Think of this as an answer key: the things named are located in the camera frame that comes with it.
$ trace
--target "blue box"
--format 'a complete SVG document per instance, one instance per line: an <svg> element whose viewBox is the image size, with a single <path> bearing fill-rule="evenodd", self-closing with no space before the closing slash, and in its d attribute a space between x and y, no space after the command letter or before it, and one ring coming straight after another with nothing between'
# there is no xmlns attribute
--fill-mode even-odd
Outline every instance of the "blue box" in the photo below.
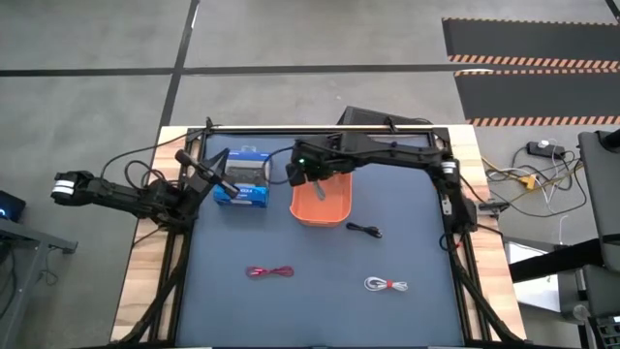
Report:
<svg viewBox="0 0 620 349"><path fill-rule="evenodd" d="M256 151L254 147L231 150L224 169L225 180L239 188L239 194L231 199L222 188L216 186L213 192L215 202L221 206L267 207L269 183L263 176L263 162L268 156L269 153ZM265 166L267 178L270 169L269 161Z"/></svg>

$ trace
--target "orange bowl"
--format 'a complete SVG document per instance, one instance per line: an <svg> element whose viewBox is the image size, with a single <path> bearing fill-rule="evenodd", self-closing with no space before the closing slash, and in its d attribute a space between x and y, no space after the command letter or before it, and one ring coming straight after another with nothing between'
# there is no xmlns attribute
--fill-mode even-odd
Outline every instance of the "orange bowl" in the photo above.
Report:
<svg viewBox="0 0 620 349"><path fill-rule="evenodd" d="M335 174L319 184L325 191L324 200L311 182L293 188L291 214L307 226L335 227L351 213L352 174Z"/></svg>

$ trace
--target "white cord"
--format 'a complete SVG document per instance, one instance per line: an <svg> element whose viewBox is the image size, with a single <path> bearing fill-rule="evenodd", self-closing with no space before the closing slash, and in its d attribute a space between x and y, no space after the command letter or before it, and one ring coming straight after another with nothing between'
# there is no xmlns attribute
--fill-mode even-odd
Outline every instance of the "white cord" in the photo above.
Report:
<svg viewBox="0 0 620 349"><path fill-rule="evenodd" d="M564 221L565 218L569 218L569 215L565 214L562 216L562 218L560 218L560 232L558 233L560 244L564 244L564 242L562 241L562 221Z"/></svg>
<svg viewBox="0 0 620 349"><path fill-rule="evenodd" d="M551 179L554 178L558 178L560 176L560 171L558 170L557 165L555 164L555 149L558 147L558 140L556 139L549 139L549 141L553 141L553 149L551 149L551 162L553 163L553 168L555 169L555 176L553 176ZM556 182L551 184L551 191L549 194L549 201L546 203L547 208L549 208L549 211L551 211L551 213L555 213L555 211L553 211L553 209L551 208L551 200L553 200L553 194L555 194L556 189L560 186L560 183Z"/></svg>
<svg viewBox="0 0 620 349"><path fill-rule="evenodd" d="M364 280L364 287L368 291L381 291L385 290L388 287L388 282L382 278L370 276ZM407 282L391 282L391 288L396 291L407 291L409 287L407 287Z"/></svg>

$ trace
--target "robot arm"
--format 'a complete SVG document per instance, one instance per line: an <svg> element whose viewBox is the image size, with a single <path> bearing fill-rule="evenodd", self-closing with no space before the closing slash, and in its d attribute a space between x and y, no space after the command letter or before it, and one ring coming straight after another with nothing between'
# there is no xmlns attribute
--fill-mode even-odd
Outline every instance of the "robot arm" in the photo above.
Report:
<svg viewBox="0 0 620 349"><path fill-rule="evenodd" d="M178 150L175 159L195 169L184 189L158 178L144 188L111 183L87 171L56 174L51 198L62 206L95 204L122 210L137 218L150 218L166 227L189 227L197 218L198 208L215 185L220 185L232 198L239 189L222 179L229 150L225 149L205 163Z"/></svg>
<svg viewBox="0 0 620 349"><path fill-rule="evenodd" d="M295 141L287 175L291 186L347 174L367 164L426 171L440 195L449 232L476 230L474 203L461 192L459 162L447 149L373 141L361 133L339 133Z"/></svg>

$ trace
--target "black rubber mat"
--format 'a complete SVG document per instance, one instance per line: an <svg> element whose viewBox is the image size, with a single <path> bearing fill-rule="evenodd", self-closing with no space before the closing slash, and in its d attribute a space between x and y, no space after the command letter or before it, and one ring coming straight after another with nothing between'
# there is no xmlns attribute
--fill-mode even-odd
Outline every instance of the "black rubber mat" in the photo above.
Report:
<svg viewBox="0 0 620 349"><path fill-rule="evenodd" d="M620 124L616 69L454 74L465 118L476 126Z"/></svg>
<svg viewBox="0 0 620 349"><path fill-rule="evenodd" d="M558 68L617 68L620 25L443 18L449 59Z"/></svg>

